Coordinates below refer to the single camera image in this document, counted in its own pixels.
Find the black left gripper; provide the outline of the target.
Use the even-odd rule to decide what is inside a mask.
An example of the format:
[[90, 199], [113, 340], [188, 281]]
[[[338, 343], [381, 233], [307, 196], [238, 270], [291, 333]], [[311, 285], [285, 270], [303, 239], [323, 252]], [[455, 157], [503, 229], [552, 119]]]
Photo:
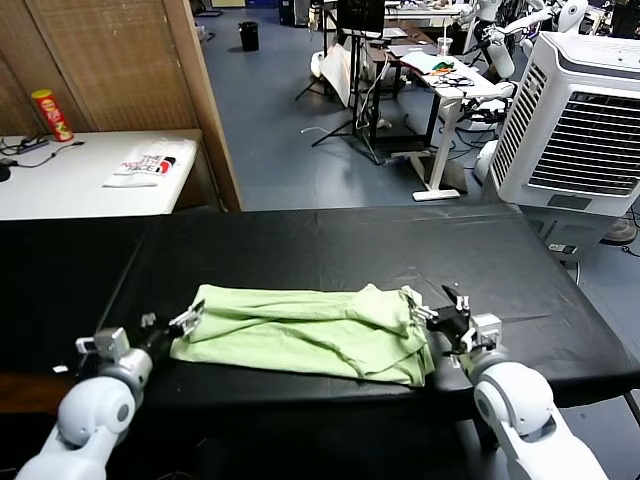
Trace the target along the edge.
[[155, 325], [157, 316], [154, 312], [143, 314], [139, 322], [142, 328], [141, 338], [136, 343], [136, 347], [144, 351], [150, 358], [168, 356], [171, 345], [176, 338], [190, 335], [197, 328], [202, 318], [204, 305], [204, 300], [194, 303], [183, 313], [170, 320], [169, 325]]

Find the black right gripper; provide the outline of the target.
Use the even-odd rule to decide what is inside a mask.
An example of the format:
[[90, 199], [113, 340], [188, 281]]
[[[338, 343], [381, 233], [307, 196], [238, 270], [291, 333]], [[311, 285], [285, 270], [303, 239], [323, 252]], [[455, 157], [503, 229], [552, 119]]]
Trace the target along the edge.
[[422, 295], [408, 285], [400, 291], [407, 301], [413, 318], [426, 323], [431, 332], [439, 332], [450, 342], [452, 351], [468, 351], [471, 346], [470, 297], [459, 290], [457, 284], [442, 285], [451, 306], [432, 310], [423, 304]]

